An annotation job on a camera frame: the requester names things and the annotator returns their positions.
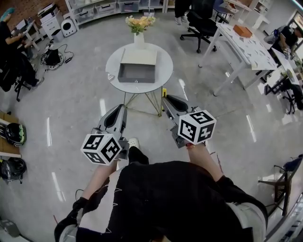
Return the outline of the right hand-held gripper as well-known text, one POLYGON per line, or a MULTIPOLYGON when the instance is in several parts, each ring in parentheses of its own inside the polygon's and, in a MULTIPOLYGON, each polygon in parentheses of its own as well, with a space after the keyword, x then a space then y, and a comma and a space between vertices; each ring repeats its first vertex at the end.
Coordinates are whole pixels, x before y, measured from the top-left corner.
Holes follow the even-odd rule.
POLYGON ((161 105, 174 126, 170 129, 178 148, 211 139, 217 120, 207 110, 175 95, 161 98, 161 105))

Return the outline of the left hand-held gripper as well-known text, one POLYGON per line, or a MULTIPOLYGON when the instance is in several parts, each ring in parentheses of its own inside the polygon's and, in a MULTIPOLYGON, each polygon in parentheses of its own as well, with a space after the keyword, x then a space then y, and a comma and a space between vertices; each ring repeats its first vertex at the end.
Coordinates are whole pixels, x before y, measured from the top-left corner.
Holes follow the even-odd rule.
POLYGON ((128 158, 129 143, 123 137, 127 122, 127 108, 119 104, 101 117, 97 127, 86 135, 81 152, 94 164, 111 165, 128 158))

